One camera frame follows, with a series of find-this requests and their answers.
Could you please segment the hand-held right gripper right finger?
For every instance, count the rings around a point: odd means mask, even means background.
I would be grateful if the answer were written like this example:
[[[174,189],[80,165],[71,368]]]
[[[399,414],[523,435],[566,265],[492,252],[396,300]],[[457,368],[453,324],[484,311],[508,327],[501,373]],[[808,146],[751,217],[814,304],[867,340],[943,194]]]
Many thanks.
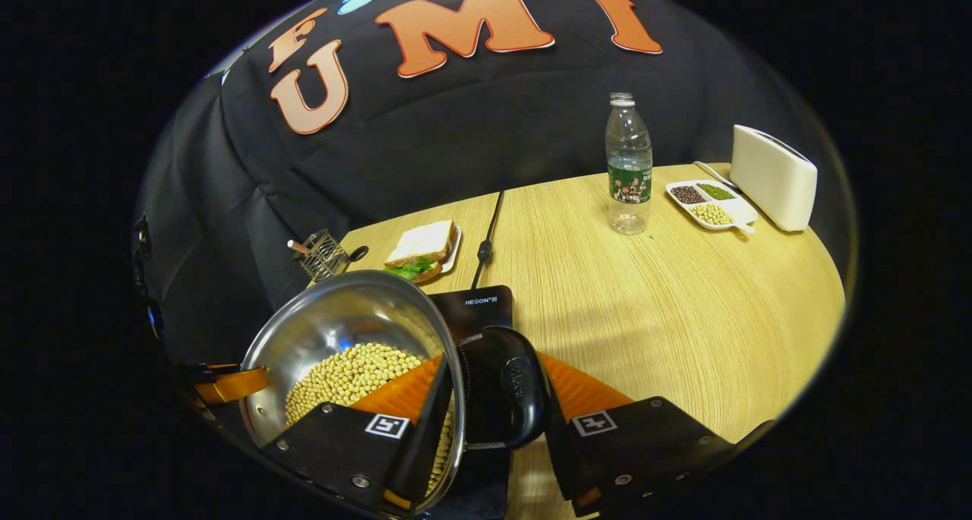
[[[545,437],[562,496],[577,516],[682,493],[738,450],[663,396],[635,400],[552,355]]]

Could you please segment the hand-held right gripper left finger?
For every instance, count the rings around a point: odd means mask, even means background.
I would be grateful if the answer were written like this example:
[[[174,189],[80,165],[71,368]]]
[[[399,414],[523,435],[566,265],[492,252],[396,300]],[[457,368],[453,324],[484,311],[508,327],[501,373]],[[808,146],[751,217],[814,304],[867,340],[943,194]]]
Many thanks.
[[[450,369],[441,355],[354,405],[323,400],[265,438],[263,454],[361,514],[418,515],[447,478],[453,429]]]

